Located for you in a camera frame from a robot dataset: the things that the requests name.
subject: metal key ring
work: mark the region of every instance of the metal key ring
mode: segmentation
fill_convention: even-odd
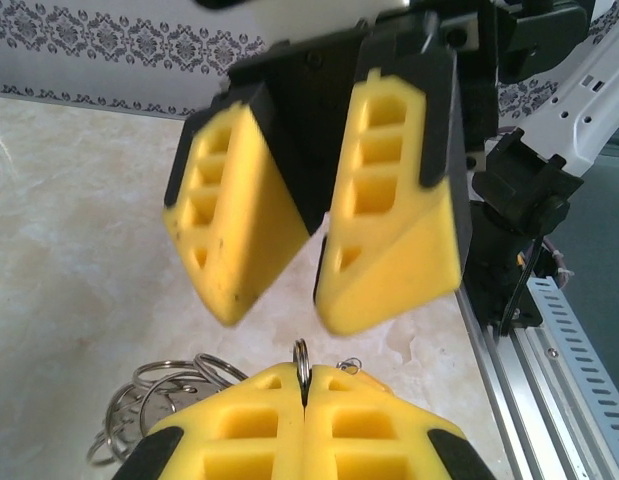
[[[233,378],[238,380],[238,382],[242,382],[248,378],[247,375],[242,373],[230,363],[227,363],[218,357],[214,357],[213,355],[209,355],[208,353],[199,353],[196,355],[193,359],[193,365],[205,380],[220,388],[229,388],[234,384],[218,375],[218,373],[209,365],[217,367],[226,374],[231,375]]]
[[[140,404],[140,412],[138,412],[138,424],[140,426],[140,433],[142,434],[142,438],[146,437],[147,432],[149,431],[149,429],[147,428],[147,425],[145,424],[145,410],[146,410],[146,406],[147,406],[147,402],[149,401],[149,398],[151,397],[153,393],[155,393],[160,388],[160,385],[166,382],[176,380],[178,378],[188,378],[190,380],[196,379],[196,380],[202,380],[203,382],[208,382],[208,380],[204,378],[202,375],[200,375],[198,372],[176,372],[176,373],[172,373],[171,375],[167,375],[166,377],[163,377],[160,380],[156,381],[151,386],[151,388],[147,390],[147,393],[145,394],[145,398],[142,399],[142,403]],[[173,401],[171,399],[168,399],[168,401],[171,404],[172,409],[175,408]]]
[[[124,425],[118,425],[114,429],[114,435],[117,435],[118,432],[123,429],[123,427]],[[91,444],[91,447],[89,447],[89,450],[87,450],[87,463],[94,467],[106,467],[107,465],[111,465],[116,461],[113,455],[107,458],[103,458],[101,460],[94,460],[96,453],[98,453],[98,450],[100,450],[105,443],[105,432],[104,430],[101,430],[100,432],[98,432],[98,435],[96,435],[96,438],[94,438],[94,441]]]
[[[149,372],[155,372],[158,370],[196,370],[193,362],[189,360],[163,360],[160,362],[151,362],[142,365],[133,372],[133,383],[136,387],[147,390],[151,388],[157,381],[159,380],[146,380],[141,377]],[[177,385],[173,388],[165,387],[160,390],[158,393],[168,394],[168,393],[177,393],[185,390],[187,385]]]
[[[293,346],[293,362],[298,366],[298,381],[303,395],[309,389],[309,381],[311,380],[311,371],[309,368],[309,352],[304,339],[296,340]]]
[[[356,357],[349,357],[346,360],[342,360],[336,364],[336,368],[347,372],[351,375],[355,375],[362,370],[362,361]]]
[[[109,402],[109,406],[107,407],[107,413],[105,414],[105,428],[104,428],[104,436],[105,443],[113,453],[114,457],[120,462],[124,462],[127,459],[127,455],[129,453],[129,449],[120,450],[115,441],[114,436],[116,435],[116,431],[113,427],[113,418],[116,413],[118,413],[118,404],[120,400],[124,398],[129,392],[131,392],[134,388],[137,388],[133,383],[127,383],[120,387],[118,391],[113,395],[111,401]]]

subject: patterned wallpaper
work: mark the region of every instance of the patterned wallpaper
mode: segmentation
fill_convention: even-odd
[[[208,103],[233,62],[265,49],[258,32],[242,32],[239,24],[230,31],[213,28],[213,21],[152,21],[88,11],[82,1],[85,8],[0,0],[0,95],[184,116]],[[618,19],[619,0],[561,65],[501,86],[501,124],[515,124],[549,98]],[[45,62],[32,61],[32,54]],[[115,68],[99,67],[103,62]],[[131,68],[130,84],[125,69]]]
[[[155,70],[174,70],[180,76],[168,77],[174,84],[165,88],[180,86],[178,78],[183,73],[202,78],[202,83],[217,89],[218,78],[236,60],[264,50],[264,42],[257,35],[212,30],[206,26],[183,25],[168,21],[152,22],[146,18],[131,16],[114,17],[109,13],[87,12],[84,9],[46,6],[17,0],[0,0],[0,63],[6,56],[17,55],[25,50],[44,56],[102,62],[124,66],[146,67],[141,76],[136,76],[138,89],[143,90],[147,77]],[[23,57],[26,66],[29,57]],[[72,62],[63,67],[82,68],[84,63]],[[33,72],[29,78],[21,78],[14,70],[11,76],[7,69],[0,72],[0,94],[29,97],[32,99],[69,102],[84,106],[108,107],[112,109],[136,110],[165,115],[188,115],[196,107],[206,103],[196,92],[190,92],[196,103],[165,105],[160,94],[155,98],[147,95],[143,100],[124,98],[116,92],[115,83],[122,81],[125,74],[117,68],[109,77],[101,78],[97,95],[80,91],[80,85],[72,84],[70,72],[64,89],[55,90],[45,85]]]

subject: yellow foam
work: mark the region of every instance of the yellow foam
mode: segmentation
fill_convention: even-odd
[[[224,325],[245,315],[309,238],[250,108],[239,103],[195,135],[163,220]]]
[[[302,469],[303,423],[296,366],[276,365],[157,423],[150,433],[184,430],[159,478],[292,479]]]
[[[312,369],[305,410],[305,480],[448,480],[427,432],[451,422],[346,372]]]
[[[160,480],[449,480],[427,432],[464,438],[363,372],[314,366],[303,410],[290,363],[166,417],[150,433],[172,426],[184,435]]]
[[[398,77],[354,86],[316,289],[325,326],[353,334],[460,285],[448,178],[418,182],[427,101]]]

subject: table surface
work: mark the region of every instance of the table surface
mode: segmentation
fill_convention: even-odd
[[[85,453],[139,365],[208,352],[254,374],[359,357],[512,478],[455,297],[350,338],[312,303],[312,238],[237,328],[194,292],[160,212],[181,122],[0,98],[0,479],[107,479]]]

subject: wire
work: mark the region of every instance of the wire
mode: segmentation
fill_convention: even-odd
[[[511,298],[507,302],[507,306],[505,307],[505,312],[502,314],[502,318],[500,320],[500,324],[498,325],[498,335],[508,335],[509,329],[511,327],[511,320],[513,319],[513,314],[518,308],[518,302],[520,301],[520,297],[522,296],[522,292],[527,286],[527,281],[529,281],[529,277],[531,277],[531,273],[533,272],[536,263],[538,263],[538,259],[540,258],[540,252],[542,251],[542,242],[543,237],[538,237],[533,241],[533,247],[531,247],[531,255],[529,256],[529,261],[527,262],[527,266],[522,271],[520,278],[518,279],[518,283],[516,284],[516,288],[513,290],[513,294]]]
[[[427,32],[427,38],[425,39],[422,48],[420,49],[420,53],[425,53],[429,46],[431,45],[431,40],[435,35],[435,32],[438,30],[438,17],[432,12],[427,12],[425,14],[425,32]]]
[[[549,240],[549,237],[545,237],[542,241],[542,244],[551,253],[554,262],[556,262],[556,270],[558,272],[556,283],[558,284],[558,288],[562,290],[565,285],[569,283],[569,279],[573,277],[575,273],[567,268],[567,264],[564,260],[564,255],[560,250],[556,248],[553,242]],[[531,247],[527,249],[526,253],[524,254],[524,258],[529,258],[530,255]]]

